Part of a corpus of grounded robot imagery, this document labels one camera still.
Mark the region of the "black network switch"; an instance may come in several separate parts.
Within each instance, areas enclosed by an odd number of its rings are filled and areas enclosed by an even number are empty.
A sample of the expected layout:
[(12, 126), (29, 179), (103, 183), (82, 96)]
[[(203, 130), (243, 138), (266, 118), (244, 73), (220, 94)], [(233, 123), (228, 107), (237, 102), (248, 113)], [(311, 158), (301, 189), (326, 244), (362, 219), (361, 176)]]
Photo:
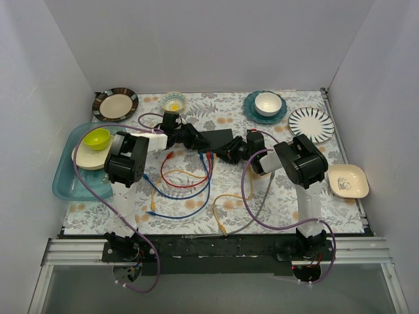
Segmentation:
[(203, 131), (201, 134), (209, 141), (209, 145), (201, 148), (199, 152), (215, 151), (233, 140), (231, 129)]

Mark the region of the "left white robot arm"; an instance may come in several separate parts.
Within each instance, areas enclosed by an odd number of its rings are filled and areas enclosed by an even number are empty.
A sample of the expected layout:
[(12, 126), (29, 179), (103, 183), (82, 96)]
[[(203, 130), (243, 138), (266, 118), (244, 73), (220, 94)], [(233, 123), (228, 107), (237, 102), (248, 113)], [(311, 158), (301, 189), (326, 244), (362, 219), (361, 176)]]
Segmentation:
[(137, 230), (134, 213), (136, 189), (143, 177), (147, 154), (166, 150), (176, 143), (192, 150), (210, 146), (210, 141), (192, 124), (182, 124), (178, 119), (177, 113), (164, 113), (158, 127), (161, 132), (135, 134), (119, 131), (114, 136), (104, 170), (111, 182), (113, 203), (118, 213), (111, 231), (105, 236), (119, 241), (117, 254), (124, 261), (131, 262), (139, 254), (139, 245), (130, 238)]

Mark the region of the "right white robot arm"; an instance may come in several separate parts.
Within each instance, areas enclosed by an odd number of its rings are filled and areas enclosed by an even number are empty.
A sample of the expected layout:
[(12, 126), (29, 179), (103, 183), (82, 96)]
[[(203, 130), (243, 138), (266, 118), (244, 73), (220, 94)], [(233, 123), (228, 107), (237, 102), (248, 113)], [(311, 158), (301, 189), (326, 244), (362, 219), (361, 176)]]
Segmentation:
[(263, 132), (249, 130), (246, 139), (237, 136), (215, 153), (228, 164), (246, 161), (258, 175), (285, 170), (297, 193), (299, 213), (298, 223), (291, 225), (296, 229), (296, 240), (288, 251), (304, 260), (313, 259), (326, 244), (320, 194), (328, 170), (326, 158), (313, 142), (302, 134), (267, 149)]

